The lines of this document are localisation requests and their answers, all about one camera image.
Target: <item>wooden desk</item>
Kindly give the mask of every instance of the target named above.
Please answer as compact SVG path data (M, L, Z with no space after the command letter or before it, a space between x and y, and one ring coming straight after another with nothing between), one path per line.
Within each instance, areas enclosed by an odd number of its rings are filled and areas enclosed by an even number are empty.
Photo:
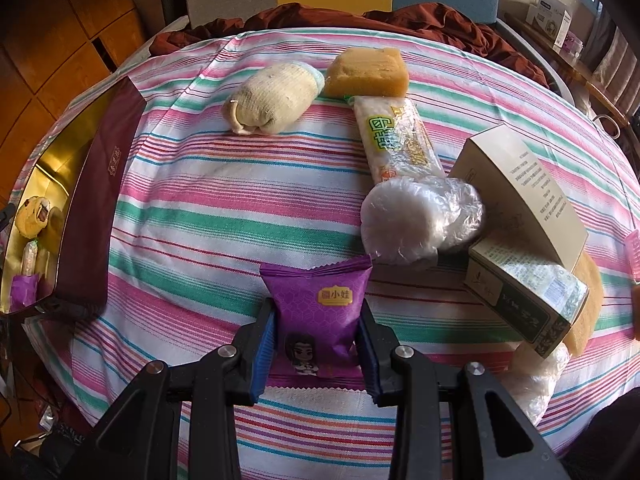
M609 111L613 120L615 120L620 127L620 130L630 126L628 117L616 108L616 105L607 95L604 86L593 78L593 73L591 73L584 63L578 61L574 56L571 56L564 50L561 50L560 47L555 46L548 37L531 27L529 23L519 20L508 12L504 15L504 21L516 30L517 33L527 36L541 47L542 50L556 62L559 68L558 73L566 83L575 81L583 85L589 94L595 97L596 100Z

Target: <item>wooden cabinet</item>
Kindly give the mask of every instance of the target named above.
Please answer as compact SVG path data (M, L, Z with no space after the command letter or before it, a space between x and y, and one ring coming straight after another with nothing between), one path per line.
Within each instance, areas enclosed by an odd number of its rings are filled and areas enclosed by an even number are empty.
M0 37L0 203L69 102L145 39L133 0L29 0L16 13Z

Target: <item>open gift box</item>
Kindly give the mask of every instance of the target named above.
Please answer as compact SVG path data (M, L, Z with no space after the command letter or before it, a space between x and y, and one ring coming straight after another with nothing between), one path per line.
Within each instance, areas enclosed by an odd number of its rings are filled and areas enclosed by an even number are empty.
M40 279L31 308L82 319L104 306L113 216L144 108L144 98L124 78L76 115L36 161L18 204L47 198L50 208L62 211L63 227L36 265ZM10 312L11 285L27 243L14 224L4 253L0 314Z

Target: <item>brown blanket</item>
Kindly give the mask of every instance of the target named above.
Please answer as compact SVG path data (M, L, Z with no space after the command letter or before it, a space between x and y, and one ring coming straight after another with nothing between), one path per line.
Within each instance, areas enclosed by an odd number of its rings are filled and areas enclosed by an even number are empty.
M163 56L202 40L224 38L249 30L287 27L351 27L396 32L437 41L471 52L548 88L542 70L517 52L488 25L476 25L444 4L417 4L393 12L370 10L356 16L341 10L314 9L301 4L283 4L250 17L218 18L192 30L158 34L149 48L152 56Z

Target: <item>yellow sponge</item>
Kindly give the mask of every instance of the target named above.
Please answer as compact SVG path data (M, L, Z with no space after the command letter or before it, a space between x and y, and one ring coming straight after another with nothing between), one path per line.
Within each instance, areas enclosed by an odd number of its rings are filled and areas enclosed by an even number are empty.
M396 48L353 47L334 59L326 71L324 95L404 97L409 74Z
M584 249L575 264L574 276L589 287L589 296L578 319L575 320L571 330L562 340L569 352L576 357L584 352L584 348L596 327L604 299L604 291L602 290L600 270Z

